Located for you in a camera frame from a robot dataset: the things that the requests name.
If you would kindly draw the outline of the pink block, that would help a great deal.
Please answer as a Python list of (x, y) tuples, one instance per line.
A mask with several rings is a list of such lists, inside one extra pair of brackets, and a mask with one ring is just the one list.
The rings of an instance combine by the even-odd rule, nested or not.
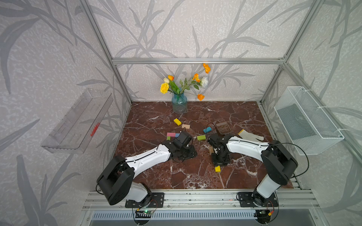
[(176, 137), (176, 133), (170, 133), (170, 132), (168, 132), (166, 136), (167, 136), (167, 137)]

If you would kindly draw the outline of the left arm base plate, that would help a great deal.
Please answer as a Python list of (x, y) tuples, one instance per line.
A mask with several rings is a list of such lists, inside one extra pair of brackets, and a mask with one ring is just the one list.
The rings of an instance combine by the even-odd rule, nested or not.
[(148, 194), (142, 201), (126, 200), (125, 208), (163, 208), (165, 193)]

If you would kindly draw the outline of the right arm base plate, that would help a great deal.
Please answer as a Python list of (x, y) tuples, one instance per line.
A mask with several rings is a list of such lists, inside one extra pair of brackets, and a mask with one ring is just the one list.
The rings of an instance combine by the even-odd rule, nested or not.
[(236, 198), (241, 207), (279, 207), (279, 202), (275, 193), (271, 194), (269, 198), (264, 198), (257, 192), (238, 192)]

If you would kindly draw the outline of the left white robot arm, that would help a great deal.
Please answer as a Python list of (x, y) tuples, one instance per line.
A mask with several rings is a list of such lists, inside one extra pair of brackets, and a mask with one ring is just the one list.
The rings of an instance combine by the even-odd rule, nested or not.
[(134, 182), (135, 177), (170, 159), (183, 162), (196, 156), (193, 145), (178, 146), (169, 141), (139, 155), (126, 158), (116, 156), (98, 177), (96, 186), (101, 189), (110, 205), (116, 205), (126, 199), (138, 207), (144, 207), (151, 202), (152, 192), (143, 183)]

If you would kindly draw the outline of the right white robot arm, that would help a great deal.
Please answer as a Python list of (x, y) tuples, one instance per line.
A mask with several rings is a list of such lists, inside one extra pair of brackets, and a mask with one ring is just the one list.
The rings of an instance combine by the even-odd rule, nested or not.
[(297, 160), (277, 140), (270, 143), (255, 142), (231, 135), (220, 137), (213, 134), (207, 141), (214, 150), (212, 161), (215, 166), (229, 164), (231, 153), (246, 155), (264, 164), (267, 175), (253, 192), (255, 200), (264, 201), (270, 198), (280, 186), (287, 185), (298, 167)]

